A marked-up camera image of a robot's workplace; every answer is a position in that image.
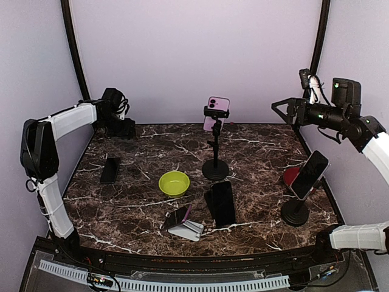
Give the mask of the dark blue phone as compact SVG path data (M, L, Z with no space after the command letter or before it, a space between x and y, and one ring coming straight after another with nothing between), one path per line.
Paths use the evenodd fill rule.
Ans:
M100 177L101 184L114 184L117 178L117 174L120 166L120 158L112 157L107 158Z

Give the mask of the purple edged phone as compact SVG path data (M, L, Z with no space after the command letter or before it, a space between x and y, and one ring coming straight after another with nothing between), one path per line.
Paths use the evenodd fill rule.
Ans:
M165 221L160 226L160 229L169 230L171 228L175 228L176 226L179 226L182 223L186 222L191 209L192 209L192 205L187 204L170 213L166 213Z

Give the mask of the large black phone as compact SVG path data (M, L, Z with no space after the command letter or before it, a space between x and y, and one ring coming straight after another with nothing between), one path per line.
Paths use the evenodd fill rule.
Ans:
M236 223L235 203L230 181L219 182L212 185L212 207L214 211L215 226L223 226Z

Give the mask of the white folding phone stand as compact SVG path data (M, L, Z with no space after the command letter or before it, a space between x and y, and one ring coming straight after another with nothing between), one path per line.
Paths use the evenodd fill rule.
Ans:
M181 221L176 221L174 215L171 214L164 222L164 229L170 234L177 235L178 237L193 242L198 242L200 241L204 230L204 225L190 220L185 220L182 223Z

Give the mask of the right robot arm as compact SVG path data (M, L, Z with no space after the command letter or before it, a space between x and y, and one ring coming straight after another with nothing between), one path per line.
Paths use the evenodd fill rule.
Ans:
M271 105L289 125L316 125L336 131L334 140L348 139L388 179L388 134L373 116L361 116L361 84L347 78L332 80L332 97L324 103L322 84L315 75L303 77L302 87L308 89L310 98L291 97ZM316 264L325 263L334 249L366 249L388 253L388 223L342 225L328 234L310 251Z

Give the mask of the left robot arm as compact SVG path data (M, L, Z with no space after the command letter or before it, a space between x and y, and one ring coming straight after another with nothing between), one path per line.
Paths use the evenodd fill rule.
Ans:
M129 100L121 91L106 88L98 100L80 101L42 119L24 122L21 165L35 186L33 191L56 237L67 239L75 233L58 185L58 140L87 125L104 129L109 137L131 139L136 135L136 123L126 117L129 109Z

